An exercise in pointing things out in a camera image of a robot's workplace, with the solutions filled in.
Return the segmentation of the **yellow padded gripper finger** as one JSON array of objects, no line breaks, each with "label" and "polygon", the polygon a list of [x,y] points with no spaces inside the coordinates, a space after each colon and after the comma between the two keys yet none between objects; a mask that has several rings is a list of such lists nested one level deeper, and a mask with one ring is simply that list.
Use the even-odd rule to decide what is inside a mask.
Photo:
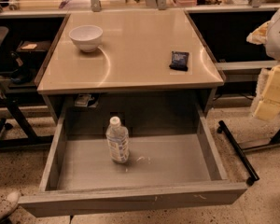
[{"label": "yellow padded gripper finger", "polygon": [[260,95],[253,116],[270,120],[280,113],[280,64],[268,72],[268,79]]},{"label": "yellow padded gripper finger", "polygon": [[246,41],[255,45],[264,45],[267,42],[268,22],[264,22],[260,27],[250,33]]}]

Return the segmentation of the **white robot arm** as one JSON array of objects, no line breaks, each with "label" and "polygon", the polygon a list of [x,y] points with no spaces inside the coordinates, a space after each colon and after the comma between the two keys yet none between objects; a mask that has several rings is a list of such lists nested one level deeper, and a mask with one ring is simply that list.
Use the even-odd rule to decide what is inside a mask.
[{"label": "white robot arm", "polygon": [[251,106],[255,118],[270,120],[280,112],[280,8],[269,21],[250,33],[246,41],[263,45],[266,54],[277,61],[270,71],[265,68],[261,70],[257,97]]}]

